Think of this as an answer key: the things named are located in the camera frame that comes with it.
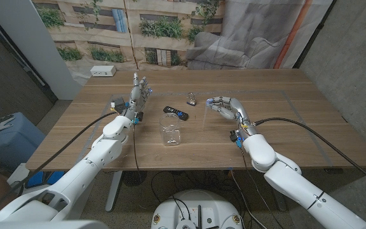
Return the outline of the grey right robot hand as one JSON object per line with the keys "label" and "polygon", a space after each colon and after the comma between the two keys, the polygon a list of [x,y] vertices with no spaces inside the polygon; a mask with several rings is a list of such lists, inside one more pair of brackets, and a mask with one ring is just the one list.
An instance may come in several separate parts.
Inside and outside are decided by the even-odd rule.
{"label": "grey right robot hand", "polygon": [[207,99],[206,107],[218,112],[228,120],[234,120],[243,138],[257,134],[245,108],[238,99],[233,97],[213,97]]}

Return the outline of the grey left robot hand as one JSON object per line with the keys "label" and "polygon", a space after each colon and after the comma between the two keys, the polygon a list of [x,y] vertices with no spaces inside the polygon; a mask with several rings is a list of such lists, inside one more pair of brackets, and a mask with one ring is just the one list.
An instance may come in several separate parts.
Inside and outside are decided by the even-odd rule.
{"label": "grey left robot hand", "polygon": [[147,98],[151,95],[152,89],[148,86],[146,77],[139,79],[138,73],[133,74],[133,88],[130,93],[129,105],[123,116],[133,120],[135,116],[142,112]]}

